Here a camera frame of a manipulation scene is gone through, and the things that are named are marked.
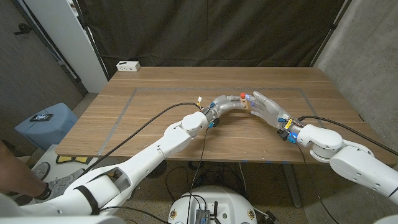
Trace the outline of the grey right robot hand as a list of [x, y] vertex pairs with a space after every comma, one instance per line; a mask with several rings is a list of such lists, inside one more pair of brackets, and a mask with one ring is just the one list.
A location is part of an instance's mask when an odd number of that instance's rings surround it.
[[251, 114], [262, 118], [267, 124], [276, 129], [292, 131], [298, 134], [305, 126], [289, 115], [275, 101], [258, 91], [254, 91], [253, 95], [245, 94], [245, 99], [251, 104]]

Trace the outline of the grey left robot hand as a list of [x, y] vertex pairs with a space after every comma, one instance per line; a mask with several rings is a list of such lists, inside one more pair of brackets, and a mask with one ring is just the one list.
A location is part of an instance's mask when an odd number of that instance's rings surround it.
[[243, 110], [245, 105], [241, 103], [240, 99], [240, 96], [236, 95], [221, 95], [215, 98], [210, 106], [203, 110], [203, 114], [206, 116], [207, 121], [211, 122], [230, 110]]

